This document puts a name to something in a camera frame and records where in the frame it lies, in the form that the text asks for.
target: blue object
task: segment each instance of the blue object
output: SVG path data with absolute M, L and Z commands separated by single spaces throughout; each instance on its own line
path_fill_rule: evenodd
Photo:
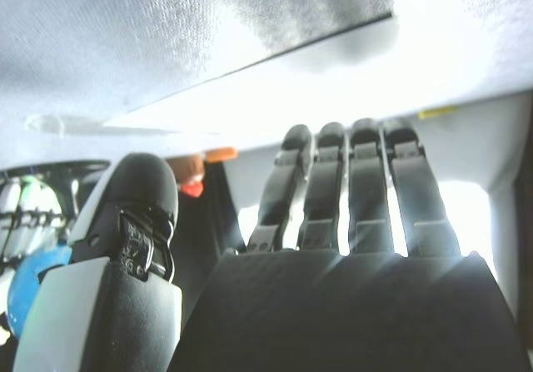
M 37 250 L 18 267 L 7 293 L 7 322 L 18 339 L 39 291 L 37 275 L 52 266 L 68 264 L 71 254 L 72 248 L 65 245 Z

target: red object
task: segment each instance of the red object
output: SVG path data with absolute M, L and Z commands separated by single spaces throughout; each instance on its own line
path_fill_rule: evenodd
M 203 193 L 203 183 L 199 181 L 182 184 L 181 191 L 190 197 L 200 197 Z

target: robotic hand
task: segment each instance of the robotic hand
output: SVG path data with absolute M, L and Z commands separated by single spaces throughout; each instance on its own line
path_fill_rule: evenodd
M 110 166 L 72 230 L 70 264 L 40 276 L 13 370 L 165 370 L 181 325 L 176 222 L 165 161 L 131 154 Z

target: textured fabric surface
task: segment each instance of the textured fabric surface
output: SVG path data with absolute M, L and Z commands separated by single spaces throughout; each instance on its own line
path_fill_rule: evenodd
M 189 320 L 170 371 L 527 371 L 485 262 L 227 255 Z
M 470 88 L 475 93 L 469 89 L 465 96 L 531 87 L 533 59 L 527 44 L 533 34 L 533 0 L 409 1 L 411 9 L 403 11 L 406 22 L 412 17 L 423 26 L 436 20 L 447 32 L 465 32 L 465 39 L 471 37 L 469 27 L 479 26 L 491 40 L 489 69 Z M 220 138 L 167 137 L 153 131 L 144 135 L 101 125 L 109 117 L 354 27 L 396 6 L 400 9 L 402 3 L 405 0 L 0 0 L 0 140 L 11 145 L 2 147 L 0 165 L 118 158 L 134 150 L 156 149 L 170 156 L 209 148 Z M 471 20 L 456 21 L 452 12 L 458 9 Z M 434 16 L 435 11 L 442 14 Z M 415 39 L 417 29 L 421 26 L 405 26 Z M 462 49 L 462 42 L 454 42 L 459 48 L 446 49 L 445 54 L 461 54 L 464 66 L 476 65 L 477 55 Z M 461 66 L 441 70 L 454 77 Z M 445 78 L 432 88 L 439 98 L 458 97 L 466 90 L 449 86 Z M 205 104 L 202 117 L 227 106 Z M 192 121 L 197 116 L 183 112 L 183 118 Z

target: back of robotic hand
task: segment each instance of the back of robotic hand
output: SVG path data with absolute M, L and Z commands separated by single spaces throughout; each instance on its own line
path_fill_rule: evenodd
M 164 160 L 131 154 L 109 167 L 72 230 L 70 264 L 40 275 L 13 370 L 166 370 L 181 324 L 176 222 Z

